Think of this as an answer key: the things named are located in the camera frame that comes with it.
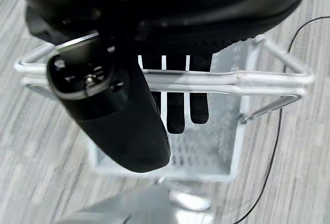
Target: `metal basket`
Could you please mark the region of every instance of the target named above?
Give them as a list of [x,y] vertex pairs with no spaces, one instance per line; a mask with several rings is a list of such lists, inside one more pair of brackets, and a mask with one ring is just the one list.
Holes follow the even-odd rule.
[[[278,57],[294,73],[257,72],[261,48]],[[48,98],[55,99],[47,88],[45,62],[56,53],[56,47],[43,45],[17,60],[15,68],[23,73],[22,85]],[[295,102],[306,94],[313,81],[309,71],[291,55],[282,51],[267,37],[238,42],[214,54],[210,72],[143,70],[152,91],[161,91],[161,117],[166,125],[167,92],[185,92],[185,131],[168,134],[170,163],[147,173],[131,172],[105,155],[87,136],[89,158],[99,173],[132,177],[175,180],[230,181],[236,173],[244,140],[245,126],[254,118]],[[208,93],[209,120],[194,124],[190,119],[189,93]],[[250,114],[251,95],[277,95],[278,100]]]

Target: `controller grip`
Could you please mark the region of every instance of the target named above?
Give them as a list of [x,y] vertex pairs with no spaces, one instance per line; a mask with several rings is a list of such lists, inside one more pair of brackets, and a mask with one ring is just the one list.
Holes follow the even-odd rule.
[[[134,172],[167,165],[171,154],[168,136],[137,61],[119,62],[105,87],[80,97],[59,92],[52,64],[50,60],[47,77],[53,93],[103,152]],[[114,91],[111,82],[118,78],[125,87]]]

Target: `gray carpet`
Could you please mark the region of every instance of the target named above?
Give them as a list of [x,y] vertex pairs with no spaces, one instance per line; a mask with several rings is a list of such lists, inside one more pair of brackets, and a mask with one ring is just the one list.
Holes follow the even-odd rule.
[[[24,25],[23,0],[0,0],[0,223],[49,223],[148,180],[91,172],[86,145],[63,108],[22,89],[14,60],[41,42]],[[328,0],[304,0],[269,32],[287,47],[304,22],[330,14]],[[293,53],[316,75],[307,98],[284,109],[278,153],[265,193],[245,223],[329,223],[330,20],[307,26]],[[264,70],[281,63],[265,54]],[[256,108],[269,98],[255,98]],[[249,124],[236,179],[205,183],[216,223],[232,223],[258,197],[273,149],[278,112]]]

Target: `metal stand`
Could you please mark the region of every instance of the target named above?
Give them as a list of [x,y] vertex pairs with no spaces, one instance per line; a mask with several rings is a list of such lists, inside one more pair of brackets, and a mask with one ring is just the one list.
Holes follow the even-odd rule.
[[[239,69],[245,70],[230,72],[232,68],[230,63],[235,60],[235,51],[242,47],[246,47],[247,52],[244,58],[239,59]],[[262,47],[274,54],[294,73],[255,71],[256,61],[259,59]],[[50,56],[55,55],[58,49],[63,49],[63,45],[55,47],[52,44],[45,44],[17,60],[14,66],[18,72],[23,74],[21,81],[23,86],[27,86],[47,98],[54,99],[47,90],[45,62]],[[210,109],[213,119],[211,115],[209,122],[221,120],[220,123],[216,123],[221,128],[214,125],[207,128],[205,124],[193,126],[188,123],[186,125],[189,127],[188,130],[180,138],[178,135],[169,134],[173,153],[170,165],[143,174],[132,173],[119,167],[90,142],[90,159],[94,169],[99,173],[129,174],[147,178],[165,176],[167,179],[181,180],[232,180],[238,167],[245,124],[258,116],[301,99],[306,95],[306,87],[312,83],[313,76],[290,54],[264,35],[233,44],[221,53],[224,58],[216,63],[220,64],[217,67],[220,71],[227,70],[223,72],[219,72],[219,70],[193,72],[143,69],[152,91],[210,93],[208,98],[210,105],[213,105],[210,107],[213,108]],[[213,93],[231,94],[232,97],[217,97],[219,94]],[[276,95],[280,98],[250,113],[248,97],[250,95]],[[189,108],[187,95],[185,96],[185,106]],[[161,117],[163,120],[166,118],[166,110],[161,111]]]

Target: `black cable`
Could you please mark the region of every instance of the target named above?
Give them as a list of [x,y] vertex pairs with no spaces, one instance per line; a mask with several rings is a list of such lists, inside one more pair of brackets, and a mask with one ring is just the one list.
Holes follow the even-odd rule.
[[[291,51],[292,45],[293,45],[293,43],[294,43],[297,35],[299,34],[299,32],[302,30],[302,28],[304,28],[307,24],[312,23],[312,22],[314,22],[316,20],[320,20],[320,19],[330,19],[330,16],[318,17],[318,18],[309,20],[308,22],[306,22],[302,26],[300,26],[300,28],[296,31],[296,33],[294,34],[294,36],[293,36],[293,38],[292,38],[292,40],[290,42],[288,53]],[[282,123],[282,113],[283,113],[283,111],[282,111],[282,108],[281,108],[281,109],[279,109],[278,127],[277,127],[277,134],[276,134],[276,140],[275,140],[274,150],[273,150],[273,154],[272,154],[271,160],[269,162],[267,175],[266,175],[266,178],[265,178],[265,182],[263,183],[263,186],[262,186],[260,195],[259,195],[258,199],[255,201],[255,203],[253,204],[253,206],[249,209],[249,211],[242,218],[240,218],[238,221],[234,222],[233,224],[238,224],[238,223],[242,222],[243,220],[245,220],[245,218],[248,217],[248,215],[253,211],[253,209],[259,203],[259,200],[261,199],[262,194],[265,191],[265,188],[266,188],[266,185],[267,185],[267,181],[268,181],[268,178],[269,178],[269,175],[270,175],[272,166],[273,166],[273,162],[274,162],[274,158],[275,158],[275,154],[276,154],[276,149],[277,149],[277,145],[278,145],[278,141],[279,141],[279,134],[280,134],[280,131],[281,131],[280,129],[281,129],[281,123]]]

